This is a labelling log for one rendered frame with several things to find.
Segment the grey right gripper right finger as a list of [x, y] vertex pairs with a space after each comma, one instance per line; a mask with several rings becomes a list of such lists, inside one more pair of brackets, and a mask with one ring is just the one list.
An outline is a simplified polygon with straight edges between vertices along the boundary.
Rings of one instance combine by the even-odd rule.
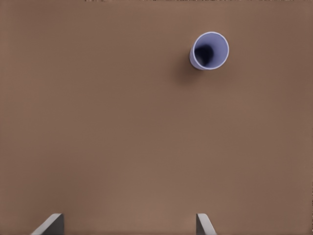
[[196, 214], [196, 235], [217, 235], [213, 224], [205, 213]]

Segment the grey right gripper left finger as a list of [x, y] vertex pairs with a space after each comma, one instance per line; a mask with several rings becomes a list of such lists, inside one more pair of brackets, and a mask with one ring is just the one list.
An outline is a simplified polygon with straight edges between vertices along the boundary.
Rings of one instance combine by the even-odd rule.
[[30, 235], [64, 235], [65, 220], [62, 213], [54, 213]]

